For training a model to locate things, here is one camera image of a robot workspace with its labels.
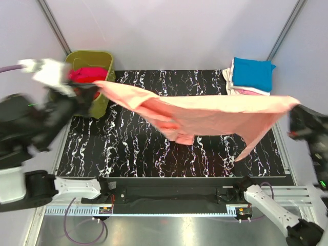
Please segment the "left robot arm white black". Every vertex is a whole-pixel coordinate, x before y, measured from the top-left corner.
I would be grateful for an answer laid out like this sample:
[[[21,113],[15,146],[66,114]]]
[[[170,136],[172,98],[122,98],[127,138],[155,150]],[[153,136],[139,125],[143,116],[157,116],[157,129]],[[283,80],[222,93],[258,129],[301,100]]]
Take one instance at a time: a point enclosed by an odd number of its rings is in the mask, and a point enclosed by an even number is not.
[[[56,93],[55,101],[37,109],[23,94],[1,101],[1,212],[38,208],[58,198],[110,199],[109,188],[97,179],[68,180],[45,170],[23,171],[23,163],[49,146],[75,114],[87,113],[98,87],[96,84],[72,84],[73,96]]]

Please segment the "salmon pink t shirt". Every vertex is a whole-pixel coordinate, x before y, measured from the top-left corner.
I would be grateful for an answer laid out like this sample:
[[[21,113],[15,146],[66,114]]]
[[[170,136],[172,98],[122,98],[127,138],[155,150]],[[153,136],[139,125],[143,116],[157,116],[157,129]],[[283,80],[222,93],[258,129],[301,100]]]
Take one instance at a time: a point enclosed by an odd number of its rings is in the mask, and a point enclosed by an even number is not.
[[[192,145],[195,136],[237,134],[246,147],[235,161],[247,157],[281,116],[300,105],[290,96],[159,96],[119,83],[96,85],[109,100],[139,114],[178,144]]]

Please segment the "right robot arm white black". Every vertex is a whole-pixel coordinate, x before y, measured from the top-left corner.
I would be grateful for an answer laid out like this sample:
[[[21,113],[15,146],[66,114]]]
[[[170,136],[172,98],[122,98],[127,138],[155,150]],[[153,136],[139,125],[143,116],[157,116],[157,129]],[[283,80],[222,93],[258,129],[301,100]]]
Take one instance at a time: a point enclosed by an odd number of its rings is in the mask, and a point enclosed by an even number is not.
[[[289,137],[307,142],[318,182],[314,187],[327,192],[327,115],[302,105],[290,111]],[[285,236],[288,245],[327,245],[327,229],[286,210],[250,177],[234,185],[233,198],[257,207]]]

